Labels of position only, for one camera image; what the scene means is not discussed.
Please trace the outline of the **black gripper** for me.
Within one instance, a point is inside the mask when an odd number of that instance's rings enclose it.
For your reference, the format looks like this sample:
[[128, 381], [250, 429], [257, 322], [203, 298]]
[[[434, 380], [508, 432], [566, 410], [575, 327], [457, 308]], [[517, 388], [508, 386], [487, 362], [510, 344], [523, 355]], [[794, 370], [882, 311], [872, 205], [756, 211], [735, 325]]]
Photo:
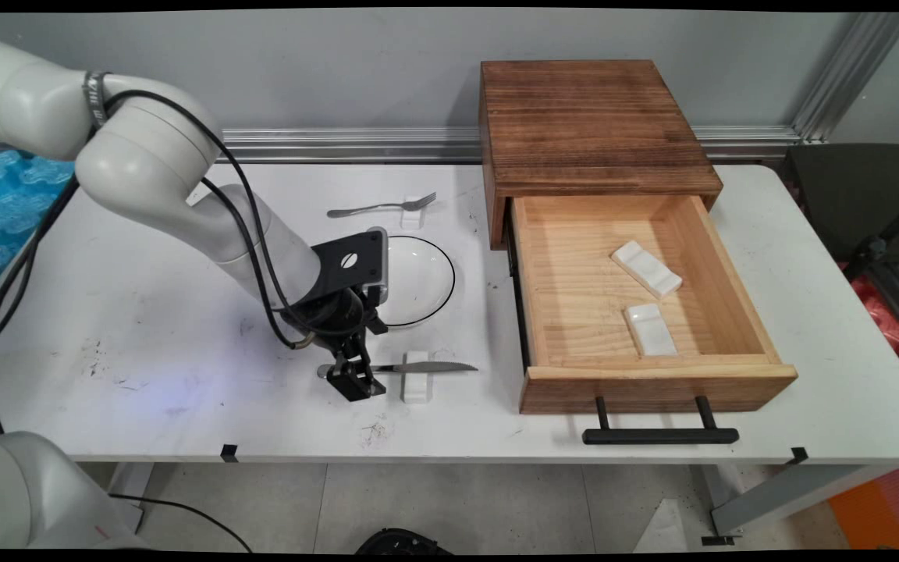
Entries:
[[375, 377], [365, 336], [370, 331], [382, 335], [388, 325], [379, 318], [379, 301], [386, 297], [379, 286], [362, 285], [296, 305], [282, 306], [282, 320], [303, 336], [314, 335], [325, 343], [342, 343], [352, 337], [356, 360], [339, 352], [335, 364], [327, 369], [327, 381], [349, 402], [386, 394], [386, 387]]

